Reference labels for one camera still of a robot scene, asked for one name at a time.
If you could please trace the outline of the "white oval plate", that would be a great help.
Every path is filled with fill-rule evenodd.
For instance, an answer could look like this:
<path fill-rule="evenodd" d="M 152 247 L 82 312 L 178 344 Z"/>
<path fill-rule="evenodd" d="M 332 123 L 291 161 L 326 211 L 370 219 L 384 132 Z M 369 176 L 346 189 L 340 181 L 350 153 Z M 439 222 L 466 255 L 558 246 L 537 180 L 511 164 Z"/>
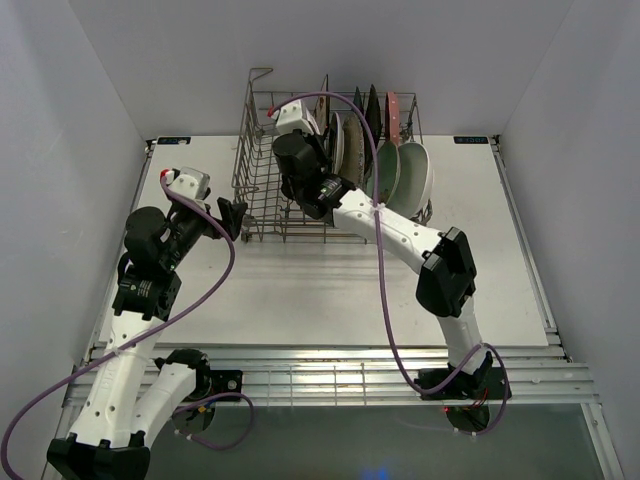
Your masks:
<path fill-rule="evenodd" d="M 430 200 L 434 168 L 426 147 L 421 143 L 405 143 L 398 151 L 400 177 L 387 206 L 405 218 L 413 218 Z"/>

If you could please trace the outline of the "teal square plate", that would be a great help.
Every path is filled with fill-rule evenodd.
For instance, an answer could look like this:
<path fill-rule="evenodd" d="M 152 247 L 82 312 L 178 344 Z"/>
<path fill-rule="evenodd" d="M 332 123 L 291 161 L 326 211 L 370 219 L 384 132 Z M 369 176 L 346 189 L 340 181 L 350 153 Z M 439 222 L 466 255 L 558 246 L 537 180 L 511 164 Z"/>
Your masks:
<path fill-rule="evenodd" d="M 353 103 L 360 113 L 364 113 L 364 104 L 363 104 L 362 94 L 358 87 L 356 87 L 354 91 Z"/>

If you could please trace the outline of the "small teal red rimmed plate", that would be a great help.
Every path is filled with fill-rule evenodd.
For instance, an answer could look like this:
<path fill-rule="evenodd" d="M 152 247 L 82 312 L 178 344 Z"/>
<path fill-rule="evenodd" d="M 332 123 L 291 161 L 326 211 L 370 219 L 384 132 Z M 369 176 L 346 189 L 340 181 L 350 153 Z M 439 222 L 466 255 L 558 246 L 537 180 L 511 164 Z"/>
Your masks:
<path fill-rule="evenodd" d="M 312 131 L 313 134 L 315 135 L 319 135 L 321 137 L 324 136 L 324 131 L 320 128 L 320 126 L 318 125 L 314 115 L 312 114 L 311 111 L 306 110 L 305 111 L 305 119 L 307 121 L 307 123 L 309 124 L 309 128 Z"/>

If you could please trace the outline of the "large teal red rimmed plate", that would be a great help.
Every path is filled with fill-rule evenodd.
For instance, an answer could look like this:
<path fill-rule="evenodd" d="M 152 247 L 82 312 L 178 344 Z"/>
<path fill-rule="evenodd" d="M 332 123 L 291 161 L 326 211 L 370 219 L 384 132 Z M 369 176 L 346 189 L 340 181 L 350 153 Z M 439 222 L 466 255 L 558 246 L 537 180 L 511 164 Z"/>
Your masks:
<path fill-rule="evenodd" d="M 338 174 L 344 158 L 344 130 L 343 122 L 337 112 L 331 114 L 329 123 L 328 149 L 331 153 L 332 172 Z"/>

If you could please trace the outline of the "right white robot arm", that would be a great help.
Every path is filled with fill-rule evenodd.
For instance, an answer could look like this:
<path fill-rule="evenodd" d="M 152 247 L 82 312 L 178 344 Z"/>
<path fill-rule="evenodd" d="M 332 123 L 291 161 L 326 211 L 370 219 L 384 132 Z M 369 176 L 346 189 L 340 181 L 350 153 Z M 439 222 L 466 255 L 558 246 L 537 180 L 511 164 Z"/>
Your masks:
<path fill-rule="evenodd" d="M 281 190 L 314 220 L 356 234 L 391 253 L 418 276 L 416 299 L 435 315 L 448 350 L 445 369 L 423 371 L 409 385 L 422 398 L 471 399 L 488 384 L 491 356 L 482 347 L 474 312 L 476 267 L 466 235 L 416 224 L 375 203 L 355 185 L 330 172 L 316 135 L 299 130 L 272 144 Z"/>

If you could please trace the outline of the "black floral square plate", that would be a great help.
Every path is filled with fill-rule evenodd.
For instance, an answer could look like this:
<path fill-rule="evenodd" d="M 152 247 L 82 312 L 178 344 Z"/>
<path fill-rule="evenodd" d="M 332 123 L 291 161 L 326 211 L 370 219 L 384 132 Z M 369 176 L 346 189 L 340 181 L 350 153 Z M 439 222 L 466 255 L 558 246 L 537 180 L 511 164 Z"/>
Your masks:
<path fill-rule="evenodd" d="M 367 96 L 365 119 L 371 131 L 374 145 L 378 146 L 382 135 L 381 107 L 376 87 L 371 84 Z"/>

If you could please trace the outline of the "cream floral square plate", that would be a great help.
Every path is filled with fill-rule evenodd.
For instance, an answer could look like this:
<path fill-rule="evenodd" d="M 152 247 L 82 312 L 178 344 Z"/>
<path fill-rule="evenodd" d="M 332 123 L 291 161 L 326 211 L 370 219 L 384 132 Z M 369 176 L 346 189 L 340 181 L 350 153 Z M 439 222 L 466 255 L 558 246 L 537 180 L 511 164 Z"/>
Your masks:
<path fill-rule="evenodd" d="M 314 115 L 319 127 L 319 132 L 321 135 L 324 135 L 330 121 L 330 98 L 328 96 L 321 95 L 317 97 Z"/>

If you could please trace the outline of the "light green floral plate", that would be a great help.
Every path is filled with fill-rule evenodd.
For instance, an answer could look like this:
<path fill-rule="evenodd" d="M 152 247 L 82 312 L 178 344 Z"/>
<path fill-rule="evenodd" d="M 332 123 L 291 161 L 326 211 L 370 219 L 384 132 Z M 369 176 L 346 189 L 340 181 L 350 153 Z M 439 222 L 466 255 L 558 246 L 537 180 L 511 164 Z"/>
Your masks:
<path fill-rule="evenodd" d="M 378 150 L 379 202 L 390 204 L 396 193 L 401 174 L 399 147 L 386 141 Z"/>

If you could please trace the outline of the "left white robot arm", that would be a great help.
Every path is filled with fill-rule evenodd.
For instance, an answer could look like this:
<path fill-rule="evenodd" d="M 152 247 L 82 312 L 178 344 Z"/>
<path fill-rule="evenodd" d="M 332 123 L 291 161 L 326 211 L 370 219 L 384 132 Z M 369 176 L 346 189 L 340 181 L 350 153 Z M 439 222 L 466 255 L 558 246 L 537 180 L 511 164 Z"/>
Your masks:
<path fill-rule="evenodd" d="M 47 451 L 63 478 L 144 478 L 151 447 L 179 404 L 210 393 L 208 358 L 195 349 L 156 359 L 159 376 L 146 392 L 140 385 L 181 287 L 177 266 L 201 236 L 233 241 L 240 234 L 246 204 L 218 198 L 217 205 L 220 218 L 205 204 L 177 200 L 167 213 L 147 206 L 128 216 L 102 363 L 69 433 Z"/>

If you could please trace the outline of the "grey speckled round plate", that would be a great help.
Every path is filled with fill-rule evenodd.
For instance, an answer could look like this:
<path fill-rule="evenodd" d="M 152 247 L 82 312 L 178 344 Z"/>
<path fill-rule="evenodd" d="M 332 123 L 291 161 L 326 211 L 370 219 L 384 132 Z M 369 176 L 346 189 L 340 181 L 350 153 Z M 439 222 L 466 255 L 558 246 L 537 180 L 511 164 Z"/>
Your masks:
<path fill-rule="evenodd" d="M 346 116 L 343 122 L 344 152 L 340 175 L 357 187 L 364 180 L 365 146 L 364 132 L 355 113 Z"/>

